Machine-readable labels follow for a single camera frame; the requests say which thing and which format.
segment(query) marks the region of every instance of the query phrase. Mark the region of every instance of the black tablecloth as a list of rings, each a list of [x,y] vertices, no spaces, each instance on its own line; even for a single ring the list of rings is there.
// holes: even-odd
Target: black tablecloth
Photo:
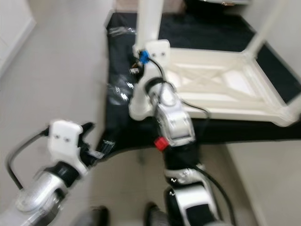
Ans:
[[[104,140],[116,141],[114,150],[151,146],[156,136],[151,118],[134,121],[128,115],[128,103],[135,81],[128,69],[133,63],[136,14],[114,13],[108,23],[109,79],[106,121],[97,149]],[[201,17],[191,14],[162,16],[159,39],[168,39],[174,48],[242,51],[253,37],[248,24],[239,16]],[[287,103],[301,92],[301,86],[267,46],[257,62]],[[203,119],[193,119],[200,143],[301,138],[301,123],[286,128],[270,122],[211,120],[202,137],[198,136]]]

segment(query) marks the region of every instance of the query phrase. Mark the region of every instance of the blue connector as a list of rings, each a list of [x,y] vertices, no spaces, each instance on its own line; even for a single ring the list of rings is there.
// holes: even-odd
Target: blue connector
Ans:
[[[139,61],[143,64],[146,64],[149,62],[149,57],[150,57],[149,53],[146,50],[144,50],[144,51],[140,52]]]

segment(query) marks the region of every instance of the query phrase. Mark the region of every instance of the white plastic frame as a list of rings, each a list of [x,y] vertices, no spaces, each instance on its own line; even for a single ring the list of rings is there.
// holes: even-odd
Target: white plastic frame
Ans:
[[[150,12],[145,2],[153,8],[159,5],[159,9]],[[162,2],[140,0],[136,39],[140,49],[158,38]],[[301,95],[286,104],[256,62],[259,50],[287,2],[278,0],[243,52],[171,48],[166,78],[174,84],[179,96],[209,110],[214,119],[270,121],[282,127],[298,121]],[[194,108],[186,110],[192,118],[205,117]]]

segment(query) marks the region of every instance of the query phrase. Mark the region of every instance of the gray floor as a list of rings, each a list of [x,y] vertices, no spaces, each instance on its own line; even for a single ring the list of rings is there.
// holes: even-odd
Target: gray floor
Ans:
[[[107,78],[105,19],[111,0],[31,0],[37,26],[0,81],[0,211],[17,194],[4,169],[4,157],[50,120],[93,121],[88,136],[96,145],[103,129]],[[149,200],[163,205],[162,156],[137,151],[123,153],[95,167],[71,191],[53,226],[66,226],[89,206],[106,205],[112,225],[142,225],[143,207]],[[220,146],[204,147],[208,169],[226,186],[234,201],[239,225],[255,226],[245,192]],[[43,165],[50,163],[46,141],[33,144],[16,161],[15,169],[27,186]]]

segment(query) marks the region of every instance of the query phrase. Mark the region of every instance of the black cable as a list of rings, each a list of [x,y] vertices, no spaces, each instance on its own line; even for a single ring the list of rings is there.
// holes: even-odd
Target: black cable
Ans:
[[[204,125],[203,125],[203,129],[201,130],[201,132],[200,132],[200,134],[199,134],[199,137],[202,137],[203,134],[204,134],[204,132],[205,132],[205,130],[206,130],[206,128],[207,128],[207,126],[208,126],[208,124],[209,124],[209,122],[210,122],[210,120],[211,120],[211,113],[210,113],[209,111],[207,111],[206,109],[204,109],[204,108],[196,107],[196,106],[194,106],[194,105],[191,105],[191,104],[187,103],[187,102],[184,101],[184,100],[181,100],[181,102],[182,102],[183,104],[189,106],[189,107],[193,107],[193,108],[199,109],[199,110],[201,110],[201,111],[203,111],[203,112],[205,113],[205,115],[206,115],[205,123],[204,123]]]
[[[227,206],[228,206],[228,210],[229,210],[229,214],[230,214],[230,220],[231,220],[231,224],[233,226],[236,226],[236,219],[235,219],[235,214],[234,214],[234,209],[233,209],[233,205],[231,203],[230,198],[228,197],[227,193],[225,192],[225,190],[223,189],[223,187],[217,182],[217,180],[211,176],[209,173],[207,173],[206,171],[200,169],[199,167],[189,164],[188,162],[186,162],[185,160],[183,160],[180,156],[178,156],[177,154],[175,154],[175,156],[184,164],[186,164],[189,168],[194,169],[198,172],[200,172],[201,174],[203,174],[207,179],[209,179],[215,186],[216,188],[221,192],[222,196],[224,197]]]
[[[157,66],[157,68],[159,69],[159,71],[160,71],[160,73],[162,75],[163,80],[166,81],[165,73],[164,73],[164,70],[161,67],[161,65],[159,65],[159,63],[157,61],[155,61],[154,59],[152,59],[151,57],[148,57],[148,60],[151,61],[155,66]]]
[[[13,150],[12,152],[9,153],[8,157],[6,158],[6,169],[8,171],[8,174],[10,175],[10,177],[12,178],[12,180],[14,181],[14,183],[17,185],[17,187],[19,188],[19,190],[23,189],[23,186],[21,184],[21,182],[18,180],[18,178],[16,177],[14,171],[12,170],[12,163],[15,160],[15,158],[22,152],[22,150],[24,150],[26,147],[28,147],[30,144],[32,144],[33,142],[35,142],[37,139],[39,139],[41,136],[43,136],[45,133],[45,130],[34,135],[33,137],[31,137],[29,140],[27,140],[25,143],[23,143],[22,145],[20,145],[18,148],[16,148],[15,150]]]

